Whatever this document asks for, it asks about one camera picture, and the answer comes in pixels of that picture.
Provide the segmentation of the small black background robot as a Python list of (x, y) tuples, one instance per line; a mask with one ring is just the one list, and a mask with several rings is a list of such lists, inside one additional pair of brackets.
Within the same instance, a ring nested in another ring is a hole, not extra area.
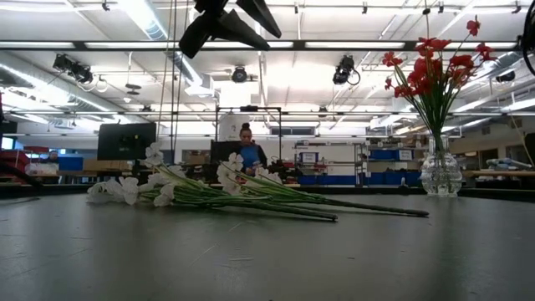
[(303, 175), (293, 161), (276, 159), (267, 169), (270, 173), (277, 173), (283, 184), (297, 184), (298, 178)]

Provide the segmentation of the black overhead frame bar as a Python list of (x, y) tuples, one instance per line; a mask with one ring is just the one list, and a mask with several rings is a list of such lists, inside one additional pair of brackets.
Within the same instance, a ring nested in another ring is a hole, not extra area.
[[(452, 42), (446, 46), (447, 51), (456, 49), (475, 49), (479, 43), (485, 43), (496, 51), (520, 51), (520, 44), (511, 42)], [(389, 41), (389, 40), (281, 40), (267, 41), (272, 51), (380, 51), (380, 50), (415, 50), (418, 41)], [(22, 41), (0, 40), (0, 50), (14, 51), (164, 51), (166, 49), (178, 49), (177, 42), (165, 41)], [(253, 46), (239, 42), (215, 40), (205, 42), (202, 51), (233, 51), (254, 50)]]

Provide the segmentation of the black metal stand frame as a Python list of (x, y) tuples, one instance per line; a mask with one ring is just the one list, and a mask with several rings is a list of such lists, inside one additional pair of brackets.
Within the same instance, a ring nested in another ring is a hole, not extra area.
[(237, 117), (245, 116), (254, 116), (254, 115), (266, 115), (267, 117), (273, 118), (278, 123), (278, 158), (282, 157), (282, 117), (283, 111), (281, 107), (266, 107), (266, 106), (256, 106), (256, 105), (246, 105), (240, 107), (220, 107), (215, 108), (215, 135), (212, 140), (213, 143), (217, 143), (222, 138), (222, 119), (227, 120), (229, 116), (236, 119)]

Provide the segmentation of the white cylinder tank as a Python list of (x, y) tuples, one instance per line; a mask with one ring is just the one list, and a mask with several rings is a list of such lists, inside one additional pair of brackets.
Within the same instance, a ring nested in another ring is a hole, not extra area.
[(248, 123), (249, 115), (228, 114), (219, 119), (218, 140), (236, 141), (240, 140), (239, 133), (242, 125)]

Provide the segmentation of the black monitor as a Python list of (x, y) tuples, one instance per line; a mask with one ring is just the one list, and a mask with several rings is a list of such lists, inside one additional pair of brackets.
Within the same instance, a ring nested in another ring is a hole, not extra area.
[(156, 141), (156, 123), (103, 124), (99, 128), (99, 161), (145, 159), (145, 149)]

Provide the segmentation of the red flower thick green stem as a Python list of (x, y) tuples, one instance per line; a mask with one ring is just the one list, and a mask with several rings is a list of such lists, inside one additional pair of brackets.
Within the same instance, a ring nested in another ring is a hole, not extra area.
[(413, 72), (407, 77), (407, 83), (410, 87), (411, 103), (419, 112), (433, 138), (432, 153), (436, 160), (435, 165), (438, 166), (439, 162), (443, 160), (441, 62), (436, 62), (433, 59), (417, 59)]

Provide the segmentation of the clear glass vase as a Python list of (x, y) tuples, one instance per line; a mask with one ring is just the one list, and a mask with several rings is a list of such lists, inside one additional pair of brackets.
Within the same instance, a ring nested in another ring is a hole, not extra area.
[(457, 196), (462, 185), (461, 168), (450, 153), (446, 136), (429, 137), (429, 148), (421, 165), (420, 180), (429, 196)]

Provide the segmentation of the blue storage bin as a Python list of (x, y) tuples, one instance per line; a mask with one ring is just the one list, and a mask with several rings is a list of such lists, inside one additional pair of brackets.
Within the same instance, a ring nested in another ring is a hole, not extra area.
[(61, 171), (82, 171), (84, 169), (84, 158), (79, 156), (60, 156), (59, 169)]

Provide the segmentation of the blue shelf bins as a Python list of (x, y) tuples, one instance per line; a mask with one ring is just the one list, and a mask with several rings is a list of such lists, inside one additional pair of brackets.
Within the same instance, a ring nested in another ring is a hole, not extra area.
[(408, 149), (395, 150), (371, 150), (369, 152), (370, 161), (412, 161), (414, 151)]

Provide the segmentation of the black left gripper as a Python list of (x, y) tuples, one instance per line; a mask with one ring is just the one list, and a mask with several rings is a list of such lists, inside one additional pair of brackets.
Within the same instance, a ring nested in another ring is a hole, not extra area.
[[(244, 43), (257, 50), (268, 51), (268, 42), (242, 21), (235, 10), (227, 13), (228, 0), (195, 0), (195, 10), (201, 13), (184, 32), (179, 47), (193, 59), (210, 38)], [(237, 0), (236, 4), (258, 22), (272, 36), (281, 38), (282, 32), (265, 0)]]

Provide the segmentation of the wooden side table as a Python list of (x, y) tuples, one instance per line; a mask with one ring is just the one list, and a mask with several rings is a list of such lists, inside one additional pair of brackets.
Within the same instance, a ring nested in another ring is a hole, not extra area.
[(535, 177), (535, 171), (463, 171), (467, 178), (478, 176)]

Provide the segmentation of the black horizontal ceiling rail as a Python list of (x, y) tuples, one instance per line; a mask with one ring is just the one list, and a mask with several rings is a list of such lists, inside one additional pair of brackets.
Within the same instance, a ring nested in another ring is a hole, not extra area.
[[(226, 113), (243, 113), (248, 115), (277, 115), (277, 116), (390, 116), (390, 115), (399, 115), (399, 116), (416, 116), (420, 115), (418, 112), (404, 112), (404, 111), (332, 111), (332, 112), (311, 112), (311, 111), (51, 111), (51, 110), (9, 110), (5, 112), (5, 115), (95, 115), (95, 116), (107, 116), (107, 115), (126, 115), (126, 116), (178, 116), (178, 115), (194, 115), (194, 116), (208, 116), (208, 115), (219, 115)], [(449, 112), (447, 116), (469, 116), (469, 117), (498, 117), (498, 116), (526, 116), (526, 117), (535, 117), (535, 111), (519, 111), (519, 110), (506, 110), (498, 112)]]

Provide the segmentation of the pale bundle on side table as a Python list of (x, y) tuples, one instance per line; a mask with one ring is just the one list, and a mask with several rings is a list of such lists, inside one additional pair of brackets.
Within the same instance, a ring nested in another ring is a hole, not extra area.
[(494, 168), (495, 170), (531, 170), (532, 165), (527, 163), (522, 163), (520, 161), (515, 161), (511, 158), (501, 158), (501, 159), (489, 159), (486, 160), (486, 163)]

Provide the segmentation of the row of blue crates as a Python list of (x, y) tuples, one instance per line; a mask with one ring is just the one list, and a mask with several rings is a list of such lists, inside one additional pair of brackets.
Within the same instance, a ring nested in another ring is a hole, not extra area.
[(419, 172), (372, 172), (369, 177), (364, 173), (357, 176), (300, 176), (298, 183), (301, 185), (364, 185), (364, 186), (400, 186), (405, 180), (407, 186), (418, 186), (420, 183)]

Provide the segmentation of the brown cardboard box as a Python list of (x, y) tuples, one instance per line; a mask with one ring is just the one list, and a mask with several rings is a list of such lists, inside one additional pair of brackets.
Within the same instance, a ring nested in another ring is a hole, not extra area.
[(84, 171), (128, 171), (129, 169), (130, 167), (127, 161), (86, 159), (83, 163)]

